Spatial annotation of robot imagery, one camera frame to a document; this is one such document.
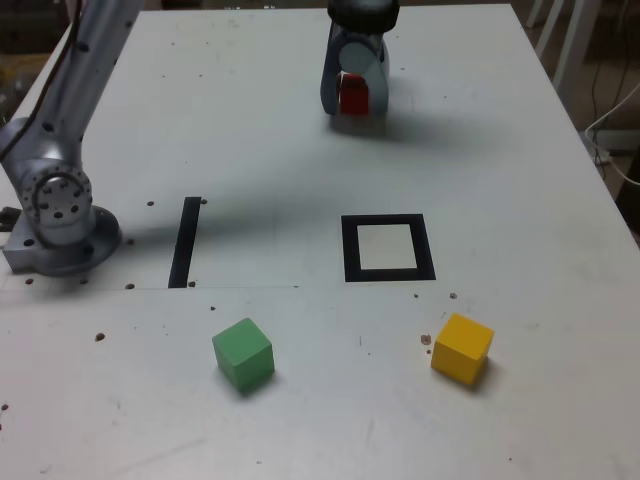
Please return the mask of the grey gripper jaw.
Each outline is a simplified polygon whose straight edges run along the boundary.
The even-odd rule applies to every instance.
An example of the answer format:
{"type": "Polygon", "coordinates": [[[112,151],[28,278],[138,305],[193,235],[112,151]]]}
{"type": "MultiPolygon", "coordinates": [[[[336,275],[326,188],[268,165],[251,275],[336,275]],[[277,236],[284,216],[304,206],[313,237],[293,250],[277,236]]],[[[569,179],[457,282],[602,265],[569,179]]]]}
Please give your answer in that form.
{"type": "Polygon", "coordinates": [[[329,32],[327,49],[320,86],[320,98],[326,114],[334,116],[338,110],[338,95],[340,88],[339,75],[342,68],[339,54],[345,44],[345,34],[341,29],[331,29],[329,32]]]}
{"type": "Polygon", "coordinates": [[[368,48],[345,44],[339,54],[342,68],[339,110],[343,115],[384,116],[389,105],[389,55],[386,44],[368,48]]]}

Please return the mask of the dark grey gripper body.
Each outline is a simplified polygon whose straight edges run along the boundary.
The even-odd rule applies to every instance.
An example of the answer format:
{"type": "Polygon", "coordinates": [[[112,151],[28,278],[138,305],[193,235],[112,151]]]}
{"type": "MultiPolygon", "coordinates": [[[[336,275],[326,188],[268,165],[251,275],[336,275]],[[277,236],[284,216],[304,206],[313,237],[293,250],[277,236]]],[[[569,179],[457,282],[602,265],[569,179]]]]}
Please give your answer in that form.
{"type": "Polygon", "coordinates": [[[336,20],[333,20],[329,31],[328,47],[342,47],[346,43],[358,42],[366,45],[368,48],[381,48],[384,45],[384,34],[388,31],[388,28],[356,29],[353,26],[343,26],[336,20]]]}

